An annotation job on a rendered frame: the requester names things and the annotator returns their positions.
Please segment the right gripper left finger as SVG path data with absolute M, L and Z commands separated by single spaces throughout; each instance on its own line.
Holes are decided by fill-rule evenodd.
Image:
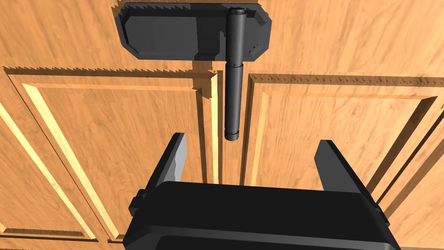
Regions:
M 146 189 L 153 189 L 166 181 L 180 182 L 187 156 L 185 133 L 174 133 L 156 165 Z

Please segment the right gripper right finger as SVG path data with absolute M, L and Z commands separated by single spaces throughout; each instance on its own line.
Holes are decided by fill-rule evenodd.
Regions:
M 320 140 L 314 161 L 323 190 L 369 195 L 333 141 Z

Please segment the brown wooden panelled door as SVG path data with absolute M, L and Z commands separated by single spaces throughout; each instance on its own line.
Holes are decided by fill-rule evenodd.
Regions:
M 253 3 L 224 139 L 225 63 L 139 60 L 127 2 Z M 0 249 L 124 250 L 129 203 L 175 132 L 183 181 L 322 188 L 332 140 L 408 250 L 444 250 L 444 0 L 0 0 Z

